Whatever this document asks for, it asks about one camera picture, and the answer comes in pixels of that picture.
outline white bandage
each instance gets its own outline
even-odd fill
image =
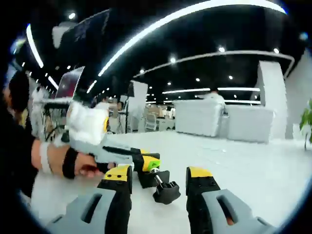
[[[48,147],[50,143],[44,142],[40,145],[40,157],[41,157],[41,165],[42,165],[42,171],[47,174],[52,174],[49,160],[48,160]]]

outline green part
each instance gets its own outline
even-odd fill
[[[147,170],[150,171],[153,168],[157,168],[159,166],[160,166],[160,160],[150,161],[150,163],[148,164]]]

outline wrist strap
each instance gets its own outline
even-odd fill
[[[48,159],[48,147],[49,142],[43,142],[40,145],[40,157],[41,157],[41,165],[42,171],[47,174],[52,174],[52,170],[50,168],[49,159]]]
[[[63,163],[63,175],[68,179],[75,178],[75,161],[78,152],[73,148],[69,148],[66,152],[66,156]]]

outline black wristband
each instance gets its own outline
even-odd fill
[[[69,148],[66,152],[66,156],[63,163],[63,175],[68,179],[75,178],[75,161],[78,152],[73,148]]]

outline ceiling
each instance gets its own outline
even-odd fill
[[[186,6],[198,3],[195,0],[135,1],[134,10],[125,10],[115,1],[59,0],[34,10],[31,20],[32,34],[36,48],[44,63],[39,68],[29,45],[26,43],[16,56],[17,62],[25,62],[24,69],[32,71],[32,77],[43,86],[55,90],[45,77],[48,73],[56,83],[68,71],[67,66],[85,65],[80,88],[87,90],[97,79],[89,97],[101,94],[113,96],[124,93],[128,82],[139,74],[168,63],[171,57],[182,59],[190,56],[214,53],[219,46],[227,51],[259,50],[280,53],[294,57],[296,63],[304,52],[305,43],[299,39],[301,33],[290,18],[280,12],[256,6],[222,6],[198,11],[178,18],[148,34],[122,54],[105,73],[99,71],[129,39],[162,17]],[[70,40],[63,41],[57,50],[53,46],[52,28],[68,20],[68,14],[77,15],[72,21],[80,22],[95,13],[111,8],[104,33],[97,28],[90,30],[84,44],[74,46]],[[258,55],[220,55],[175,63],[135,78],[152,86],[148,101],[192,99],[205,92],[167,94],[169,90],[218,87],[254,87],[257,80],[259,60],[278,61],[286,72],[290,61],[284,58]],[[221,91],[225,99],[249,100],[251,92]]]

